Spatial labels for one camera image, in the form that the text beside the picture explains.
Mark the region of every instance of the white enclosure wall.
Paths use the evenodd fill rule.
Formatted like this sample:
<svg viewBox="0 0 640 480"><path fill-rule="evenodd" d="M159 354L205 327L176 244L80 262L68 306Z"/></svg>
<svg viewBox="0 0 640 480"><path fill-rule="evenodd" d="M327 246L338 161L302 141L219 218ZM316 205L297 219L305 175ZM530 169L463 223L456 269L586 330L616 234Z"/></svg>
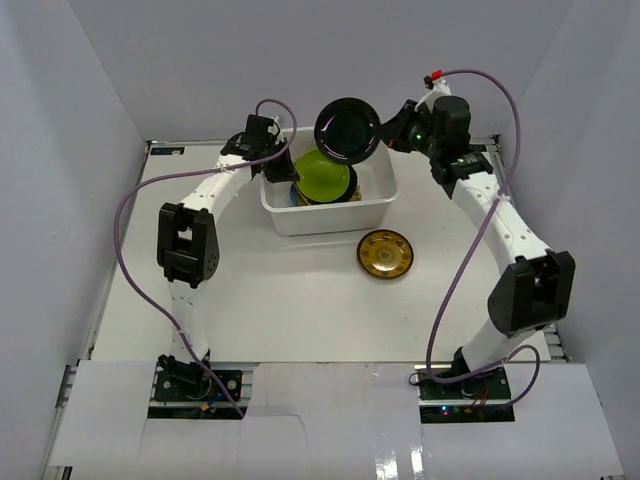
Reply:
<svg viewBox="0 0 640 480"><path fill-rule="evenodd" d="M558 328L567 352L587 364L630 479L640 478L639 26L638 2L574 2L520 102L513 189L542 238L575 256Z"/></svg>
<svg viewBox="0 0 640 480"><path fill-rule="evenodd" d="M265 96L312 125L357 96L383 119L438 68L477 67L520 98L571 0L70 0L145 139L224 138ZM486 81L455 79L474 132L509 109Z"/></svg>
<svg viewBox="0 0 640 480"><path fill-rule="evenodd" d="M0 478L38 478L144 143L66 0L0 1Z"/></svg>

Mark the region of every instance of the white container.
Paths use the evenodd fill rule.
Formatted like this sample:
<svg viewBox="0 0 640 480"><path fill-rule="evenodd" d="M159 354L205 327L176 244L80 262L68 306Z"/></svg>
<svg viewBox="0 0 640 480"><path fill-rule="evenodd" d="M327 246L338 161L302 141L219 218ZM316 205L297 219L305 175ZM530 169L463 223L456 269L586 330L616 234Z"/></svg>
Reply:
<svg viewBox="0 0 640 480"><path fill-rule="evenodd" d="M315 148L313 127L299 129L290 147L293 162ZM398 198L387 147L380 143L371 157L353 168L358 174L361 201L307 207L291 205L290 182L269 183L263 176L260 197L262 205L271 214L276 231L283 236L292 236L378 227L391 202Z"/></svg>

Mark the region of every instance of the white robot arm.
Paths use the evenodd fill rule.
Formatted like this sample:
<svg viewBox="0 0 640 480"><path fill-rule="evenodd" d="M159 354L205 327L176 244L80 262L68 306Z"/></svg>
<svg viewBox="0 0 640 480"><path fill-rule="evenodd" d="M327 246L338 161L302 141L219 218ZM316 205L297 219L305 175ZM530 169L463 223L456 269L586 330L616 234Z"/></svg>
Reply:
<svg viewBox="0 0 640 480"><path fill-rule="evenodd" d="M228 171L225 171L224 169L230 165L236 165L244 162L245 160L238 155L220 155L215 166L222 167L223 172L206 178L198 188L185 197L180 202L182 211L199 212L201 217L207 215L208 218L213 220L213 228L215 231L215 224L220 218L222 211L229 204L235 194L246 183L249 183L252 178L250 168L238 168L236 170ZM184 234L185 236L191 235L193 238L193 232L190 229L185 230ZM205 270L215 268L218 259L218 253L210 255L204 264ZM204 316L199 314L201 312L196 311L196 306L199 303L196 299L199 293L202 292L206 283L207 280L203 279L194 287L190 282L182 279L174 278L169 281L169 291L171 292L171 311L175 319L180 323L182 330L191 340L193 350L200 359L205 358L209 352L209 344L207 343ZM180 362L189 363L192 361L192 358L185 348L176 329L173 330L171 350L169 354L173 355L175 359Z"/></svg>
<svg viewBox="0 0 640 480"><path fill-rule="evenodd" d="M230 167L272 155L282 149L284 141L278 117L249 115L245 131L234 135L218 157L215 166L221 172L207 177L178 204L165 203L160 209L158 263L169 283L173 317L182 329L174 329L169 353L177 362L193 361L180 333L187 334L200 360L209 353L205 315L199 311L202 302L197 298L220 260L216 224L222 212L257 172L272 182L297 179L288 150L258 168Z"/></svg>
<svg viewBox="0 0 640 480"><path fill-rule="evenodd" d="M451 95L441 72L427 76L425 84L427 94L417 103L407 100L378 128L378 137L396 151L418 151L429 157L433 178L476 228L498 202L484 241L501 278L487 302L489 319L454 356L452 372L458 376L508 357L537 330L562 319L575 262L568 252L556 253L540 240L511 199L501 194L493 167L469 145L469 104Z"/></svg>

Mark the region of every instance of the white table surface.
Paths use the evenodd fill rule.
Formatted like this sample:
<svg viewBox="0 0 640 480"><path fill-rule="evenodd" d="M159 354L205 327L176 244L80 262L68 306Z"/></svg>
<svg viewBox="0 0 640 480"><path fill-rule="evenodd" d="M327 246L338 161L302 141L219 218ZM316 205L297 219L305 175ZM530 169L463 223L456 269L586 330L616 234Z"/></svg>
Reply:
<svg viewBox="0 0 640 480"><path fill-rule="evenodd" d="M188 146L184 155L150 156L144 179L215 164L219 146ZM391 152L400 190L382 228L406 236L415 251L409 273L393 282L365 274L356 245L366 232L281 237L260 203L259 183L229 204L217 230L220 266L201 296L212 360L219 362L423 362L429 332L476 230L432 179L418 154ZM138 194L124 242L140 286L169 308L156 263L158 211L202 180L165 181ZM434 360L449 361L485 321L498 279L482 244L460 282L438 333ZM150 360L167 353L171 325L115 274L92 358ZM529 340L549 360L542 333ZM523 352L517 360L531 360Z"/></svg>
<svg viewBox="0 0 640 480"><path fill-rule="evenodd" d="M54 447L66 455L50 461L72 465L71 480L595 480L622 474L585 365L543 365L534 388L514 406L515 422L422 425L417 390L406 381L411 364L259 365L246 417L238 422L146 419L154 363L140 363L80 364ZM507 365L514 395L532 371Z"/></svg>

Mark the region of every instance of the yellow-green lid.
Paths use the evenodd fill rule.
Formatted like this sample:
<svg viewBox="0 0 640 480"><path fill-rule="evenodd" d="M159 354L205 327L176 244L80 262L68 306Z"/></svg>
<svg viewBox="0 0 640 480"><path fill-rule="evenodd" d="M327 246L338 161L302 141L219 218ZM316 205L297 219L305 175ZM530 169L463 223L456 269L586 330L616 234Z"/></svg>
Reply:
<svg viewBox="0 0 640 480"><path fill-rule="evenodd" d="M305 153L296 162L300 175L296 187L305 197L319 203L339 199L349 187L349 167L326 158L319 150Z"/></svg>

